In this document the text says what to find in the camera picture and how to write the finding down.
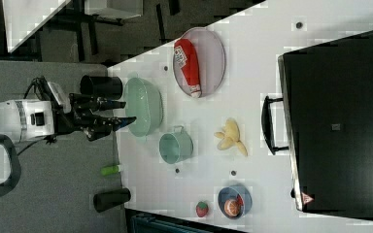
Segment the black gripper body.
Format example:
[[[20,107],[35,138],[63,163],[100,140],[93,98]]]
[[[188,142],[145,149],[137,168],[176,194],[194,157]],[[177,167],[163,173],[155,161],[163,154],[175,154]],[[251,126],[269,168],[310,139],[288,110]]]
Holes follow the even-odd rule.
[[[47,82],[46,92],[51,100],[54,133],[47,136],[47,142],[55,142],[57,136],[83,131],[89,121],[73,110],[69,96],[58,83]]]

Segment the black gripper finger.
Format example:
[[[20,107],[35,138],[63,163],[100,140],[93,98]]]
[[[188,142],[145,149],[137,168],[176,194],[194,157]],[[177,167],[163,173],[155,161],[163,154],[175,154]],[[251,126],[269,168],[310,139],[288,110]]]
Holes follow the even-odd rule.
[[[93,124],[90,126],[90,129],[94,132],[110,132],[117,131],[123,127],[126,127],[133,123],[136,120],[135,116],[126,116],[126,117],[98,117]]]
[[[90,108],[93,111],[106,111],[106,110],[113,110],[113,109],[123,109],[125,105],[126,105],[125,102],[121,102],[117,100],[97,99]]]

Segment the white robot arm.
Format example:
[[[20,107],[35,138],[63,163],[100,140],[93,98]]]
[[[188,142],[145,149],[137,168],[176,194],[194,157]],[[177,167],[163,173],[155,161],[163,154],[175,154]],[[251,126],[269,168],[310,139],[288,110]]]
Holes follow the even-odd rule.
[[[9,177],[0,182],[0,197],[12,191],[20,180],[16,144],[26,142],[32,146],[41,140],[51,144],[58,136],[76,131],[92,142],[136,120],[134,116],[100,116],[99,111],[122,109],[125,104],[105,97],[67,94],[58,83],[43,77],[33,79],[28,89],[36,95],[34,99],[23,96],[0,102],[0,154],[7,155],[10,166]]]

